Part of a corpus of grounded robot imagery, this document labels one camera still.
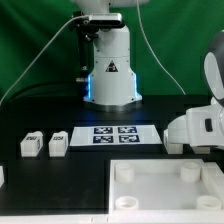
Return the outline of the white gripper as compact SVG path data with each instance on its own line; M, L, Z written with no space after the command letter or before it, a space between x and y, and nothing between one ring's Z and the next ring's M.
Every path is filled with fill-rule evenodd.
M187 133L186 116L174 119L168 125L168 141L172 144L187 144L189 142Z

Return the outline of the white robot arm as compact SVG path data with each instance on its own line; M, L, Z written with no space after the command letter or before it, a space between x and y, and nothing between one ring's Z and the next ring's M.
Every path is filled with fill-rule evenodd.
M79 26L90 30L94 67L87 78L84 101L106 111L122 111L142 100L136 74L130 68L130 33L119 13L110 8L132 7L150 0L71 0L84 15ZM169 123L168 145L215 146L224 149L224 31L211 41L203 70L213 95L209 106L192 108Z

